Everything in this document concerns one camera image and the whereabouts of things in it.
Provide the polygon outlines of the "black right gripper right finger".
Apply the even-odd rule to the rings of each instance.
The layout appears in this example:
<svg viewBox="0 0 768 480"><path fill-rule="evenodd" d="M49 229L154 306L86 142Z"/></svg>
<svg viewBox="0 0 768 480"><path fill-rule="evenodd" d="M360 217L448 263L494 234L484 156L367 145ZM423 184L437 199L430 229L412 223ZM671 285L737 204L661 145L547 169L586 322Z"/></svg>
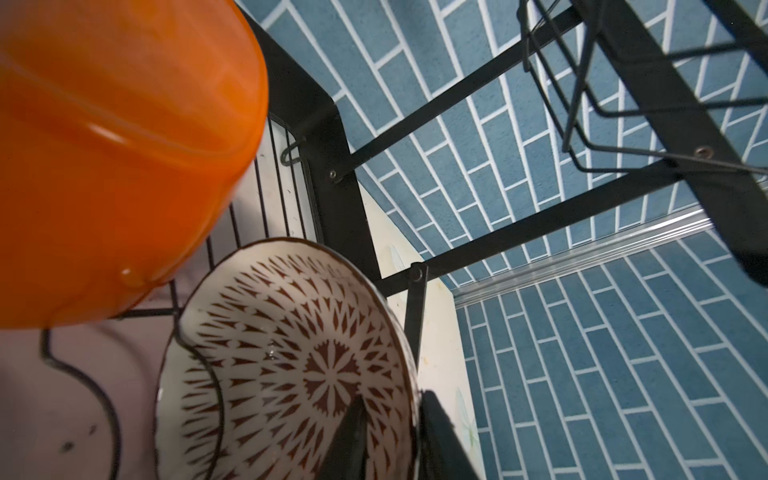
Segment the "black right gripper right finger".
<svg viewBox="0 0 768 480"><path fill-rule="evenodd" d="M420 404L419 479L478 480L437 395L422 392Z"/></svg>

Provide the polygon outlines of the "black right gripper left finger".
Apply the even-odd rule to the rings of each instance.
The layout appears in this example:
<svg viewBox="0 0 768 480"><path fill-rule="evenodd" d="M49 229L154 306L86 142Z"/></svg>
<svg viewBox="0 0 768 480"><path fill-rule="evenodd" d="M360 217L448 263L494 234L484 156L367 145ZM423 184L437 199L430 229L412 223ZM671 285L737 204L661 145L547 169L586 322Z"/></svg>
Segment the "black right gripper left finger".
<svg viewBox="0 0 768 480"><path fill-rule="evenodd" d="M340 422L316 479L365 479L368 414L357 395Z"/></svg>

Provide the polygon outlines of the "orange plastic bowl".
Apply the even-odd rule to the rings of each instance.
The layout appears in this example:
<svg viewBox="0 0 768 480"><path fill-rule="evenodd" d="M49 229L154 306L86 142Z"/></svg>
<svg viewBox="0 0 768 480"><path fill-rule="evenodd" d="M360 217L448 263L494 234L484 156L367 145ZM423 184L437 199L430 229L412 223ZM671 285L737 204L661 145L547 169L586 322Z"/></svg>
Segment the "orange plastic bowl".
<svg viewBox="0 0 768 480"><path fill-rule="evenodd" d="M1 5L1 326L98 321L170 281L268 112L232 1Z"/></svg>

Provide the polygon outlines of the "aluminium right corner post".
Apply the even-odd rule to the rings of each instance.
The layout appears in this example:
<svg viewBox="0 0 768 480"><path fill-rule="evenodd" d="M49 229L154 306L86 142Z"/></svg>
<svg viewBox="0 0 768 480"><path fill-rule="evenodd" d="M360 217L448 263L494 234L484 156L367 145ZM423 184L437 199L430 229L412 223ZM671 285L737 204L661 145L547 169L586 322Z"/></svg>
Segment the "aluminium right corner post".
<svg viewBox="0 0 768 480"><path fill-rule="evenodd" d="M454 292L455 306L457 308L468 306L536 283L634 255L711 228L712 222L703 209L685 208L662 219L623 230L515 270L460 287Z"/></svg>

